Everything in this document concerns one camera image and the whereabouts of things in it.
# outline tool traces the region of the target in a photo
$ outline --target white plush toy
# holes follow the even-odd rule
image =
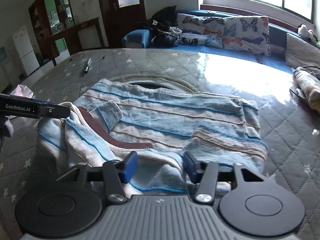
[[[298,34],[305,39],[310,39],[313,43],[317,43],[318,41],[313,30],[308,30],[304,24],[298,27]]]

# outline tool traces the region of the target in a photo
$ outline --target black circular disc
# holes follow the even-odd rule
[[[296,232],[305,216],[301,200],[272,180],[238,186],[223,196],[218,211],[234,229],[258,237]]]
[[[25,194],[15,208],[21,231],[56,238],[91,226],[100,216],[101,200],[90,191],[70,185],[50,183]]]

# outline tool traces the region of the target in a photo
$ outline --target sofa backrest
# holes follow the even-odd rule
[[[224,12],[216,12],[216,11],[207,11],[207,10],[184,10],[184,11],[177,11],[177,13],[186,13],[196,16],[216,16],[216,17],[231,17],[231,16],[238,16],[236,14],[231,13],[224,13]],[[273,53],[281,54],[284,56],[285,49],[287,46],[287,33],[291,33],[292,35],[297,36],[300,39],[303,39],[304,41],[312,44],[315,46],[315,44],[311,43],[310,41],[302,38],[297,33],[294,33],[290,30],[287,30],[285,28],[279,27],[277,25],[274,25],[272,23],[269,23],[269,32],[270,32],[270,43],[271,43],[271,50]]]

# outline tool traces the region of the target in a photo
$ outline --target window sill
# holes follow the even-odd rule
[[[305,24],[308,29],[315,29],[315,26],[312,23],[295,14],[254,0],[203,0],[203,3],[255,12],[277,19],[294,27]]]

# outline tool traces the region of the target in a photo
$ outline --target gray ribbed panel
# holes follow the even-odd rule
[[[21,240],[37,240],[25,235]],[[133,196],[109,207],[87,231],[68,240],[246,240],[255,239],[231,230],[214,209],[188,196]],[[285,240],[298,240],[294,235]]]

